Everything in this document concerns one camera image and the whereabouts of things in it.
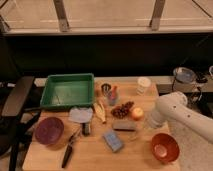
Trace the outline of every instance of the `white container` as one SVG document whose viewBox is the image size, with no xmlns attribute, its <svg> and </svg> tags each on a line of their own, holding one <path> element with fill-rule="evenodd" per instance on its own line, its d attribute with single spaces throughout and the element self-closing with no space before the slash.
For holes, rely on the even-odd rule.
<svg viewBox="0 0 213 171">
<path fill-rule="evenodd" d="M 148 77 L 138 78 L 137 92 L 143 94 L 151 86 L 151 80 Z"/>
</svg>

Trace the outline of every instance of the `green plastic tray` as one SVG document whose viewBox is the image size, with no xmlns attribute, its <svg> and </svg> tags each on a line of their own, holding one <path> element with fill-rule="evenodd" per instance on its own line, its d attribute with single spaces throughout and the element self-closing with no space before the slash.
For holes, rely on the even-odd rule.
<svg viewBox="0 0 213 171">
<path fill-rule="evenodd" d="M 93 101 L 93 74 L 50 75 L 40 106 L 44 109 L 69 109 L 72 106 L 89 107 Z"/>
</svg>

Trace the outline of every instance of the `chair armrest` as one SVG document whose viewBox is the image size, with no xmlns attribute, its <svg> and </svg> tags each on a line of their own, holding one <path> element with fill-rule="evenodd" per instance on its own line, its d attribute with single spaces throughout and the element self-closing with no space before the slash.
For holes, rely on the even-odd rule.
<svg viewBox="0 0 213 171">
<path fill-rule="evenodd" d="M 35 78 L 30 76 L 18 80 L 4 104 L 1 116 L 17 116 L 22 112 L 34 80 Z"/>
</svg>

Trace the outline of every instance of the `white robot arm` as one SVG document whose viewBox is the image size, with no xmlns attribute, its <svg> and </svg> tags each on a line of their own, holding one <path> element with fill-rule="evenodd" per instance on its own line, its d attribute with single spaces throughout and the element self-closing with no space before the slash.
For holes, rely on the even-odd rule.
<svg viewBox="0 0 213 171">
<path fill-rule="evenodd" d="M 213 143 L 213 120 L 186 107 L 187 97 L 181 92 L 160 96 L 148 115 L 152 128 L 163 126 L 167 117 L 173 118 Z"/>
</svg>

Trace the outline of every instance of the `dark red bowl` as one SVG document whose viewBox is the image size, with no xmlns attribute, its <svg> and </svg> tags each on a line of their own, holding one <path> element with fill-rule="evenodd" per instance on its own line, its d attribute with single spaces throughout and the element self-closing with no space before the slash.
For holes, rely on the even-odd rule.
<svg viewBox="0 0 213 171">
<path fill-rule="evenodd" d="M 176 140 L 164 133 L 156 134 L 152 138 L 151 151 L 155 158 L 164 164 L 175 161 L 180 153 Z"/>
<path fill-rule="evenodd" d="M 64 131 L 63 122 L 56 117 L 48 117 L 42 120 L 36 130 L 36 140 L 44 145 L 55 144 Z"/>
</svg>

